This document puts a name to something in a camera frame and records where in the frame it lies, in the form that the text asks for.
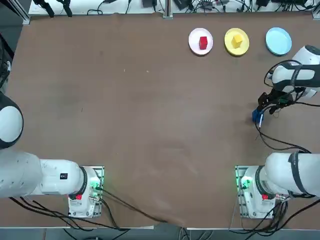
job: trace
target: blue plate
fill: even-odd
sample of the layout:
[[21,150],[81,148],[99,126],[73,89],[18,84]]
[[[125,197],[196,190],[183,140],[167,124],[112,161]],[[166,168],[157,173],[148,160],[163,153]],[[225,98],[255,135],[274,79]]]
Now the blue plate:
[[265,35],[266,47],[275,55],[287,54],[292,46],[289,33],[280,27],[271,28]]

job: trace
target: blue object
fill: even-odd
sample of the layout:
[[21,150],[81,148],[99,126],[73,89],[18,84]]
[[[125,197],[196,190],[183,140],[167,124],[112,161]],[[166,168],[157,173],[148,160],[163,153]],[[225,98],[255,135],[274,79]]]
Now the blue object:
[[265,35],[266,47],[275,55],[287,54],[292,46],[289,33],[281,27],[273,27]]
[[260,123],[261,114],[262,114],[261,111],[258,111],[257,109],[255,109],[252,112],[252,121],[257,124]]

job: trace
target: floor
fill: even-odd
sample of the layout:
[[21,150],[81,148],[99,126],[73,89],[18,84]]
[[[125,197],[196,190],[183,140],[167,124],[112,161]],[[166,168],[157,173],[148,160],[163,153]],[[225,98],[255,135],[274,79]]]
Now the floor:
[[[28,10],[31,0],[20,0],[23,7]],[[19,36],[22,30],[22,20],[0,3],[0,32],[15,51]],[[177,240],[180,228],[171,224],[159,224],[153,230],[150,229],[132,229],[128,233],[119,237],[120,240]],[[103,240],[110,240],[119,235],[119,232],[112,229],[95,229],[90,232],[83,232],[79,230],[68,230],[68,232],[77,240],[83,240],[87,237],[100,237]],[[198,240],[204,231],[193,230],[190,235],[191,240]],[[206,235],[202,236],[202,240],[206,240],[211,231],[207,231]],[[62,229],[59,228],[3,228],[0,229],[1,240],[70,240]],[[282,230],[274,234],[270,239],[272,240],[315,240],[319,239],[320,231],[315,230]],[[227,230],[215,230],[210,239],[217,240],[244,240],[246,236],[228,232]],[[252,240],[264,239],[261,236],[254,236]]]

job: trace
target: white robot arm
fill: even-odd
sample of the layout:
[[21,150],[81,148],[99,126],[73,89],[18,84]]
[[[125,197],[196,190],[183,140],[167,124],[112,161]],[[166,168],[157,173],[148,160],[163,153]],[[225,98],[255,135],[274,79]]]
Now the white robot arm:
[[263,93],[258,99],[258,107],[253,111],[253,121],[263,109],[273,106],[269,113],[295,104],[301,98],[311,98],[320,90],[320,49],[306,45],[292,59],[273,66],[264,79],[272,87],[270,93]]
[[239,183],[248,216],[264,218],[275,206],[276,195],[320,197],[319,171],[320,154],[298,151],[274,152],[265,165],[249,166]]
[[292,58],[278,65],[269,78],[277,91],[290,93],[305,88],[303,98],[310,98],[320,90],[320,49],[306,45]]
[[[302,47],[292,60],[277,64],[267,77],[272,90],[260,96],[259,106],[252,113],[256,125],[257,117],[266,109],[273,114],[320,90],[320,49]],[[248,216],[264,218],[275,206],[276,195],[320,197],[319,171],[320,154],[302,152],[272,153],[265,165],[248,167],[239,182]]]
[[11,148],[0,150],[0,198],[68,195],[69,214],[77,218],[101,215],[103,167],[79,166],[62,159],[39,159]]

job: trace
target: brown table surface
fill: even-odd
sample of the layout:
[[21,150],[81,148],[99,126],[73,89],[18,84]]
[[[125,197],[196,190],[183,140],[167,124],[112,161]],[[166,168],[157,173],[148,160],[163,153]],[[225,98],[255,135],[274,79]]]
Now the brown table surface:
[[[258,97],[268,90],[263,77],[303,45],[319,47],[319,26],[311,15],[293,12],[176,14],[173,20],[156,14],[35,19],[23,27],[9,80],[8,96],[25,120],[15,148],[40,158],[104,165],[107,189],[170,223],[228,228],[237,195],[235,165],[263,164],[272,152],[256,139],[250,120]],[[194,56],[188,47],[189,33],[199,27],[214,38],[205,57]],[[242,57],[224,48],[226,31],[235,27],[250,38]],[[271,27],[290,33],[287,56],[266,49]],[[311,102],[319,103],[320,97]],[[266,116],[262,129],[319,152],[318,119],[318,109],[294,106],[278,118]],[[65,197],[37,199],[67,212]],[[289,213],[308,203],[289,202]],[[0,205],[0,226],[65,226],[7,199]],[[110,205],[121,226],[154,224]],[[315,206],[287,227],[320,229],[319,214]],[[107,216],[104,212],[94,220],[110,224]],[[238,213],[232,227],[241,227]]]

